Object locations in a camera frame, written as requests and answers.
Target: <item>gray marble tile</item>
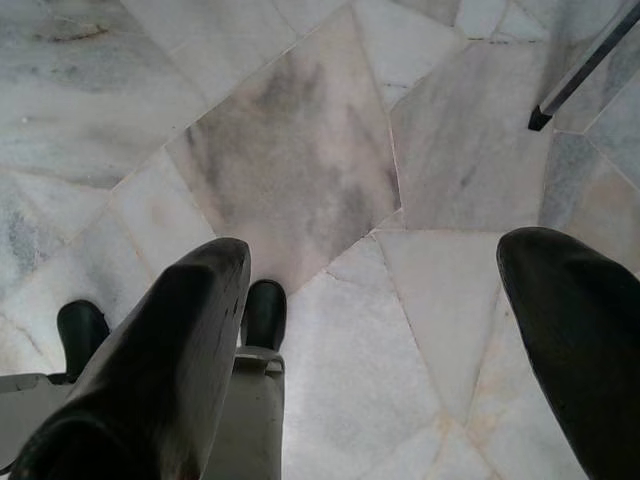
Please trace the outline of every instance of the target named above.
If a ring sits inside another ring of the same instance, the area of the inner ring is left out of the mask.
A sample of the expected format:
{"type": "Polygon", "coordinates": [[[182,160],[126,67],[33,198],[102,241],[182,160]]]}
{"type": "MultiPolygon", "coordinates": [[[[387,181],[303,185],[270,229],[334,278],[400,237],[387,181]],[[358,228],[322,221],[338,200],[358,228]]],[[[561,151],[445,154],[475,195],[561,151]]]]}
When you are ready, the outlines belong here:
{"type": "Polygon", "coordinates": [[[204,112],[115,0],[5,0],[0,25],[0,165],[110,188],[204,112]]]}
{"type": "Polygon", "coordinates": [[[73,300],[90,300],[114,328],[149,286],[149,274],[126,232],[111,214],[103,215],[0,306],[8,322],[3,342],[17,352],[3,365],[5,373],[64,371],[58,310],[73,300]]]}
{"type": "Polygon", "coordinates": [[[518,0],[554,36],[571,43],[597,35],[625,0],[518,0]]]}
{"type": "Polygon", "coordinates": [[[161,149],[151,162],[116,188],[113,208],[123,219],[152,272],[162,271],[191,250],[215,238],[182,178],[169,178],[161,149]]]}
{"type": "Polygon", "coordinates": [[[504,294],[495,319],[468,425],[471,439],[502,480],[586,480],[533,376],[504,294]]]}
{"type": "Polygon", "coordinates": [[[347,0],[273,0],[273,3],[296,32],[306,35],[347,0]]]}
{"type": "Polygon", "coordinates": [[[109,200],[109,191],[52,177],[11,173],[24,196],[49,225],[70,241],[96,219],[109,200]]]}
{"type": "Polygon", "coordinates": [[[350,10],[167,147],[213,230],[289,291],[399,207],[387,121],[350,10]]]}
{"type": "Polygon", "coordinates": [[[507,0],[462,0],[456,26],[470,39],[491,37],[502,20],[507,0]]]}
{"type": "Polygon", "coordinates": [[[640,72],[611,102],[587,135],[640,188],[640,72]]]}
{"type": "Polygon", "coordinates": [[[150,37],[219,103],[296,40],[270,1],[124,0],[150,37]]]}
{"type": "Polygon", "coordinates": [[[545,48],[476,43],[392,111],[409,229],[535,223],[549,131],[527,130],[545,48]]]}
{"type": "Polygon", "coordinates": [[[62,235],[28,201],[15,178],[0,173],[0,300],[62,245],[62,235]]]}
{"type": "Polygon", "coordinates": [[[579,238],[632,271],[640,268],[640,192],[582,135],[554,137],[540,224],[579,238]]]}
{"type": "Polygon", "coordinates": [[[395,3],[410,7],[437,20],[443,25],[452,27],[458,13],[460,0],[392,0],[395,3]]]}
{"type": "Polygon", "coordinates": [[[362,262],[343,264],[340,279],[321,272],[290,298],[284,479],[376,478],[386,461],[415,459],[412,439],[430,457],[443,434],[437,394],[373,247],[358,242],[347,254],[362,262]],[[365,277],[386,287],[352,281],[365,277]]]}
{"type": "Polygon", "coordinates": [[[429,480],[498,480],[464,429],[456,422],[451,423],[429,480]]]}
{"type": "Polygon", "coordinates": [[[498,291],[498,234],[375,234],[444,405],[467,419],[498,291]]]}
{"type": "Polygon", "coordinates": [[[354,8],[388,108],[466,43],[454,29],[389,0],[358,0],[354,8]]]}
{"type": "Polygon", "coordinates": [[[640,25],[636,25],[555,116],[555,127],[584,132],[640,70],[640,25]]]}

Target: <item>marble tile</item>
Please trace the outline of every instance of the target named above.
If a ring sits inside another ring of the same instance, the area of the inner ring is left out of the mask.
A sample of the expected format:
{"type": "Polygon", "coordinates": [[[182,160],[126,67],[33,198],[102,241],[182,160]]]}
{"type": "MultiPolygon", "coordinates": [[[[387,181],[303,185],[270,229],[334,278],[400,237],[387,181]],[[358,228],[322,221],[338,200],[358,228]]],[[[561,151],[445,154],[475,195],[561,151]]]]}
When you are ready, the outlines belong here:
{"type": "Polygon", "coordinates": [[[429,480],[498,480],[460,425],[452,422],[429,480]]]}
{"type": "Polygon", "coordinates": [[[443,434],[437,394],[371,242],[347,252],[363,261],[350,272],[343,265],[344,279],[321,272],[290,298],[285,479],[374,475],[394,453],[415,458],[412,438],[429,456],[433,435],[443,434]],[[387,286],[352,281],[366,276],[387,286]]]}
{"type": "Polygon", "coordinates": [[[467,419],[491,334],[498,234],[380,232],[418,346],[449,413],[467,419]]]}
{"type": "Polygon", "coordinates": [[[584,132],[640,70],[640,25],[636,25],[555,115],[555,127],[584,132]]]}
{"type": "Polygon", "coordinates": [[[362,480],[424,480],[441,448],[444,428],[427,428],[399,445],[391,456],[374,467],[362,480]]]}
{"type": "Polygon", "coordinates": [[[300,35],[306,35],[347,0],[273,0],[278,11],[300,35]]]}
{"type": "Polygon", "coordinates": [[[375,228],[376,230],[404,230],[404,214],[402,209],[395,212],[393,215],[385,218],[375,228]]]}
{"type": "Polygon", "coordinates": [[[493,37],[501,41],[541,42],[551,36],[537,19],[516,3],[510,3],[493,37]]]}
{"type": "Polygon", "coordinates": [[[163,173],[160,162],[168,162],[166,157],[161,149],[140,172],[118,185],[112,205],[155,275],[215,238],[183,180],[163,173]]]}
{"type": "Polygon", "coordinates": [[[504,294],[480,373],[469,432],[502,480],[586,479],[533,375],[504,294]]]}
{"type": "Polygon", "coordinates": [[[489,38],[507,9],[507,0],[462,0],[456,26],[470,39],[489,38]]]}
{"type": "Polygon", "coordinates": [[[409,229],[535,223],[550,131],[527,130],[545,48],[475,43],[392,111],[409,229]]]}
{"type": "Polygon", "coordinates": [[[572,43],[597,35],[625,0],[518,0],[554,35],[572,43]]]}
{"type": "Polygon", "coordinates": [[[53,177],[12,173],[24,196],[49,225],[70,241],[100,215],[109,191],[58,180],[53,177]]]}
{"type": "Polygon", "coordinates": [[[443,25],[452,27],[458,13],[460,0],[392,0],[395,3],[413,8],[443,25]]]}
{"type": "Polygon", "coordinates": [[[611,102],[587,135],[640,188],[640,72],[611,102]]]}
{"type": "Polygon", "coordinates": [[[90,300],[114,328],[149,286],[150,277],[125,231],[106,213],[0,306],[8,322],[3,342],[20,353],[3,365],[5,373],[64,371],[58,310],[73,300],[90,300]]]}
{"type": "Polygon", "coordinates": [[[452,28],[389,0],[358,0],[356,18],[387,107],[439,63],[464,48],[452,28]]]}
{"type": "Polygon", "coordinates": [[[111,188],[204,112],[116,0],[5,0],[0,24],[2,166],[111,188]]]}
{"type": "Polygon", "coordinates": [[[388,125],[350,10],[167,147],[253,277],[294,291],[399,207],[388,125]]]}
{"type": "Polygon", "coordinates": [[[51,257],[64,239],[29,202],[15,178],[0,172],[0,300],[51,257]]]}
{"type": "Polygon", "coordinates": [[[640,192],[582,135],[554,137],[540,224],[640,269],[640,192]]]}
{"type": "Polygon", "coordinates": [[[296,40],[295,32],[270,1],[123,3],[198,86],[210,106],[296,40]]]}

